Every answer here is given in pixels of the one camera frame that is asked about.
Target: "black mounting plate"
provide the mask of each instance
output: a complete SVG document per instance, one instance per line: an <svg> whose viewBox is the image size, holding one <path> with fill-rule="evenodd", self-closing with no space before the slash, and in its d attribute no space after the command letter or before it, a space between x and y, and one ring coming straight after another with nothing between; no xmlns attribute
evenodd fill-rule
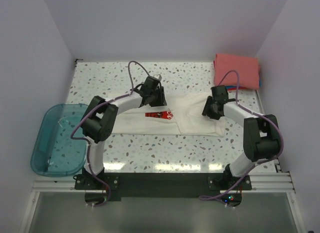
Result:
<svg viewBox="0 0 320 233"><path fill-rule="evenodd" d="M110 201L120 201L122 197L146 198L198 198L202 195L217 196L220 190L211 181L222 177L223 173L100 173L111 188ZM75 176L75 190L102 190L102 185L87 185L81 182L81 174ZM235 188L251 190L250 177Z"/></svg>

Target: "black bracket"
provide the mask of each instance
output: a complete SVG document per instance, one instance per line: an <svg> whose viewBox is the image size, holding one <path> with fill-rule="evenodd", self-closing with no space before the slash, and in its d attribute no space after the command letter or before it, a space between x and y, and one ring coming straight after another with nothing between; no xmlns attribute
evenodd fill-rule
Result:
<svg viewBox="0 0 320 233"><path fill-rule="evenodd" d="M228 164L223 173L212 173L208 175L207 182L210 191L227 190L233 186L240 178L234 177L230 171L230 164ZM250 176L247 175L234 190L242 189L245 191L252 190Z"/></svg>
<svg viewBox="0 0 320 233"><path fill-rule="evenodd" d="M212 186L211 181L215 182L222 176L223 173L110 173L103 171L97 175L100 180L110 186L110 201L121 201L123 197L198 198L202 195L217 196L220 190L228 188ZM74 179L75 190L105 190L104 186L85 169L81 174L74 176ZM251 190L251 183L242 182L238 187L240 186L243 190ZM105 196L105 192L87 192L84 197L87 203L99 203L104 200ZM239 204L229 197L234 198L236 195L229 193L221 200L227 204L232 202Z"/></svg>
<svg viewBox="0 0 320 233"><path fill-rule="evenodd" d="M161 81L155 77L148 76L144 83L141 84L141 88L134 89L142 97L141 107L150 105L151 107L166 106L165 90L161 86Z"/></svg>
<svg viewBox="0 0 320 233"><path fill-rule="evenodd" d="M214 86L211 88L212 96L206 99L203 116L210 119L219 120L224 115L224 104L234 102L236 99L229 99L227 88L224 85Z"/></svg>

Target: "pink towel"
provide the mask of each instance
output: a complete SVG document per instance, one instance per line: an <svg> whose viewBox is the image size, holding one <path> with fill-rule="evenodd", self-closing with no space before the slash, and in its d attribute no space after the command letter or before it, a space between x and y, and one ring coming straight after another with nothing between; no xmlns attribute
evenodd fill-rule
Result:
<svg viewBox="0 0 320 233"><path fill-rule="evenodd" d="M231 54L216 54L214 68L214 84L217 86L225 74L230 70L236 70L240 76L240 86L249 89L259 89L259 64L258 59ZM236 86L237 75L230 73L224 78L221 85Z"/></svg>

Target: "white wall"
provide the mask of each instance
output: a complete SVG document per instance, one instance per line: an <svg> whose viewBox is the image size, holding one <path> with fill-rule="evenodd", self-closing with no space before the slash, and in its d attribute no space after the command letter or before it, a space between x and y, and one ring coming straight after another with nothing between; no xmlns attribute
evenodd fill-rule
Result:
<svg viewBox="0 0 320 233"><path fill-rule="evenodd" d="M45 0L87 61L212 61L255 56L286 0Z"/></svg>
<svg viewBox="0 0 320 233"><path fill-rule="evenodd" d="M47 109L65 101L73 57L43 0L0 0L0 27L0 231L16 233L38 130Z"/></svg>
<svg viewBox="0 0 320 233"><path fill-rule="evenodd" d="M320 231L320 0L287 0L257 56L261 96L284 134L290 170L309 230Z"/></svg>

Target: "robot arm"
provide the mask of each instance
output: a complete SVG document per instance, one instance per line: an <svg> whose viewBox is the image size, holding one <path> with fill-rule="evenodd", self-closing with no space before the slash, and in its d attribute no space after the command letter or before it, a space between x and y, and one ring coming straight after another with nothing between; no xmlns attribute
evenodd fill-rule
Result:
<svg viewBox="0 0 320 233"><path fill-rule="evenodd" d="M145 82L138 85L129 96L119 99L104 99L100 96L95 96L91 100L83 117L85 117L96 106L108 101L112 101L112 103L106 104L97 109L90 117L88 117L83 122L81 126L83 134L90 141L89 159L86 159L84 168L88 173L91 173L89 169L90 162L92 172L95 175L98 175L104 170L104 146L106 139L112 133L116 121L116 116L118 114L145 105L150 105L151 107L167 105L164 88L161 86L161 76L159 77L159 79L148 76Z"/></svg>
<svg viewBox="0 0 320 233"><path fill-rule="evenodd" d="M242 177L245 172L259 160L271 159L280 151L280 136L267 121L240 108L235 99L229 99L227 89L222 86L211 88L212 96L208 96L202 115L219 120L225 116L243 127L243 153L225 167L220 184ZM277 118L265 115L278 126Z"/></svg>

